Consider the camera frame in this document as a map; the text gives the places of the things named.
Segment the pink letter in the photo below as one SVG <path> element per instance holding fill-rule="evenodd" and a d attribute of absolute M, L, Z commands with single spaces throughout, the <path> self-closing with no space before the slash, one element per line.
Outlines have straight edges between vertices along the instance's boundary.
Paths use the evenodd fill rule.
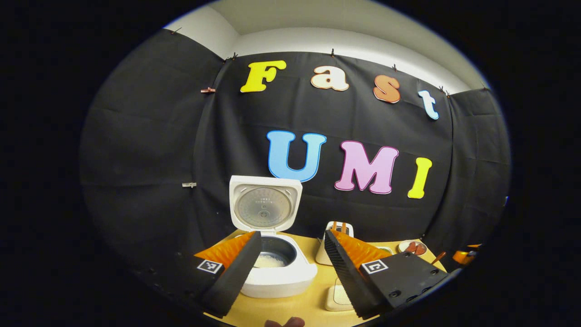
<path fill-rule="evenodd" d="M 375 183 L 369 187 L 369 191 L 375 194 L 391 193 L 393 163 L 399 151 L 392 147 L 382 147 L 371 163 L 367 159 L 363 144 L 356 141 L 344 141 L 341 148 L 345 150 L 345 162 L 340 181 L 335 183 L 335 188 L 340 191 L 355 189 L 353 174 L 357 177 L 359 190 L 363 191 L 375 176 Z"/>

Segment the blue letter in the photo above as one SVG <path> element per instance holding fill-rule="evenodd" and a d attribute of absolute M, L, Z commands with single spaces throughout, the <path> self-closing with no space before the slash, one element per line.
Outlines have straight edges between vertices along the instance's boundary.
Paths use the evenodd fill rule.
<path fill-rule="evenodd" d="M 295 135 L 289 131 L 273 130 L 266 134 L 270 140 L 268 150 L 268 169 L 277 178 L 298 179 L 306 182 L 313 178 L 319 169 L 319 157 L 321 145 L 327 142 L 324 135 L 307 133 L 303 135 L 303 141 L 307 143 L 307 159 L 301 170 L 291 169 L 288 165 L 289 147 L 295 139 Z"/>
<path fill-rule="evenodd" d="M 436 100 L 430 96 L 430 92 L 424 90 L 418 92 L 418 94 L 424 100 L 424 108 L 428 116 L 434 120 L 438 119 L 439 115 L 434 111 L 434 107 L 432 107 L 432 104 L 436 104 Z"/>

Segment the finger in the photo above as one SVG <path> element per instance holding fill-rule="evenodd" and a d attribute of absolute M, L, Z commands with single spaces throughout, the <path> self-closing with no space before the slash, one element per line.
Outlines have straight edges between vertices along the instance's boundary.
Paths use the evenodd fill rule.
<path fill-rule="evenodd" d="M 299 317 L 291 317 L 283 327 L 304 327 L 304 320 Z"/>
<path fill-rule="evenodd" d="M 266 320 L 264 322 L 264 327 L 282 327 L 282 325 L 277 323 L 276 321 Z"/>

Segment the yellow table surface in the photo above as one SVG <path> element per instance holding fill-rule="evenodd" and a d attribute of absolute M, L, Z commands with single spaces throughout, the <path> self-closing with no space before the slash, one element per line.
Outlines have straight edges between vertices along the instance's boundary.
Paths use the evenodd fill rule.
<path fill-rule="evenodd" d="M 244 233 L 246 232 L 236 230 L 218 243 L 222 243 Z M 342 327 L 355 326 L 377 317 L 363 320 L 357 316 L 355 310 L 327 311 L 325 309 L 327 292 L 329 287 L 335 285 L 337 273 L 333 266 L 321 265 L 315 261 L 315 256 L 317 255 L 317 250 L 320 245 L 319 240 L 287 233 L 278 234 L 286 235 L 294 239 L 307 257 L 309 263 L 317 264 L 317 275 L 309 288 L 302 294 L 283 298 L 253 298 L 239 293 L 236 301 L 234 301 L 234 304 L 230 309 L 230 312 L 228 315 L 224 316 L 223 319 L 217 319 L 212 315 L 208 316 L 223 321 L 226 324 L 240 327 L 263 327 L 266 320 L 277 321 L 281 325 L 284 325 L 290 317 L 303 318 L 305 321 L 305 327 Z M 397 245 L 400 242 L 401 241 L 368 243 L 373 246 L 387 246 L 391 248 L 394 253 L 397 253 Z M 430 249 L 428 249 L 420 258 L 432 262 L 436 257 Z M 440 262 L 435 263 L 434 266 L 446 271 Z"/>

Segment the ceiling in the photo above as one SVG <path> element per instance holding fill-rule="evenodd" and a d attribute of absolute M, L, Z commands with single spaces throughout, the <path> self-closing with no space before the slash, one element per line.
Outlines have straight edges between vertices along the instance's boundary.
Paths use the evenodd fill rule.
<path fill-rule="evenodd" d="M 412 49 L 471 88 L 485 79 L 447 41 L 413 19 L 370 0 L 220 0 L 209 6 L 240 34 L 288 27 L 323 27 L 371 35 Z"/>

